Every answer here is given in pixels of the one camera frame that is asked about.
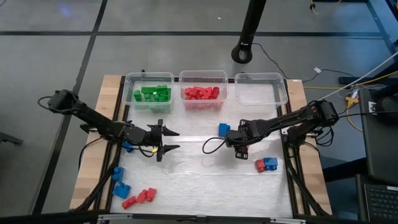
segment wooden table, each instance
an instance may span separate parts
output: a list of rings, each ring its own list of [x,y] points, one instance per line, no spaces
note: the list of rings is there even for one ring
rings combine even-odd
[[[114,113],[121,77],[122,76],[119,75],[105,75],[101,90],[99,91],[99,97],[95,110],[109,119],[112,118]],[[287,89],[292,111],[295,111],[307,104],[303,83],[301,80],[287,80]],[[124,105],[121,105],[118,121],[120,121],[122,118],[123,110]],[[282,107],[282,112],[286,113],[286,107]],[[87,142],[90,142],[98,137],[98,133],[90,133],[88,135]],[[311,137],[307,137],[306,142],[316,145],[315,139]],[[81,167],[76,180],[75,191],[70,203],[70,208],[76,208],[79,206],[98,183],[105,154],[105,147],[106,141],[99,141],[98,143],[85,149],[85,153],[81,160]],[[310,146],[303,145],[300,147],[300,157],[305,185],[315,200],[322,206],[322,208],[331,214],[328,193],[326,191],[325,181],[323,180],[323,172],[318,152]],[[109,181],[104,187],[99,208],[104,208],[108,187]],[[297,198],[298,212],[300,214],[304,214],[301,194],[296,185],[295,193]]]

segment white cable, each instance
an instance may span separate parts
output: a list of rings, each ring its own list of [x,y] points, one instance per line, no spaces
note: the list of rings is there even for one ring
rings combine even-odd
[[[346,86],[341,87],[340,89],[334,91],[333,93],[327,94],[326,96],[320,98],[319,100],[323,100],[323,99],[325,99],[325,98],[327,98],[327,97],[329,97],[329,96],[331,96],[331,95],[333,95],[333,94],[339,92],[340,90],[344,90],[345,88],[350,87],[351,85],[354,85],[355,83],[359,82],[360,80],[364,79],[365,77],[367,77],[368,75],[370,75],[372,72],[374,72],[375,70],[377,70],[378,68],[380,68],[382,65],[384,65],[386,62],[388,62],[390,59],[392,59],[392,58],[395,57],[396,55],[398,55],[398,52],[396,52],[395,54],[391,55],[389,58],[387,58],[385,61],[383,61],[383,63],[381,63],[380,65],[378,65],[376,68],[372,69],[372,70],[371,70],[370,72],[368,72],[366,75],[362,76],[361,78],[359,78],[359,79],[353,81],[352,83],[350,83],[350,84],[348,84],[348,85],[346,85]]]

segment blue block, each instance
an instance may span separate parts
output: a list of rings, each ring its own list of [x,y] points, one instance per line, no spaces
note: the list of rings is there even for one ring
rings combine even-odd
[[[115,167],[113,169],[113,175],[112,175],[113,181],[122,182],[123,174],[124,174],[124,168],[123,167]]]
[[[126,199],[127,196],[129,195],[129,191],[130,191],[130,186],[124,183],[119,183],[119,185],[117,185],[113,189],[113,194],[123,199]]]
[[[220,123],[218,125],[218,136],[221,138],[225,138],[226,133],[231,129],[231,126],[228,124]]]
[[[128,153],[130,153],[131,151],[134,150],[134,149],[132,148],[132,145],[130,145],[127,141],[125,141],[125,142],[123,143],[123,147],[126,149],[126,151],[127,151]]]
[[[266,170],[277,170],[278,160],[275,157],[263,158]]]

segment clear plastic bin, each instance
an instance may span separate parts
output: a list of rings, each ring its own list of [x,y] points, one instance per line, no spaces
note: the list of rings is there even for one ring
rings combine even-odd
[[[220,110],[228,99],[228,76],[222,70],[182,71],[179,77],[180,99],[186,110]],[[186,88],[218,87],[220,93],[213,100],[187,100]]]
[[[151,110],[154,113],[169,113],[172,106],[174,76],[169,72],[132,72],[126,76],[123,102],[137,110]],[[137,90],[141,101],[136,100]]]
[[[239,73],[235,76],[236,98],[242,105],[284,105],[287,94],[279,73]]]

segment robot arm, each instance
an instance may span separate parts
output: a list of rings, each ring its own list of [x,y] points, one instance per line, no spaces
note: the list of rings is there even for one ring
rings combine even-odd
[[[180,146],[168,146],[162,144],[163,136],[178,136],[165,126],[163,120],[158,120],[155,125],[148,125],[150,131],[139,128],[130,122],[114,122],[102,114],[88,107],[84,102],[78,99],[78,96],[71,91],[62,90],[55,91],[55,94],[49,100],[48,108],[53,113],[60,113],[63,115],[74,115],[87,124],[82,124],[80,127],[88,133],[90,128],[96,128],[98,133],[108,141],[114,143],[123,143],[127,141],[134,146],[154,146],[157,147],[156,160],[162,161],[162,156],[175,148]]]
[[[338,114],[332,103],[313,101],[307,106],[277,118],[263,120],[244,120],[239,123],[238,130],[230,130],[225,137],[227,147],[235,148],[235,157],[248,159],[248,145],[257,143],[270,135],[271,132],[291,126],[288,130],[288,141],[300,144],[310,131],[318,127],[332,126],[338,121]]]

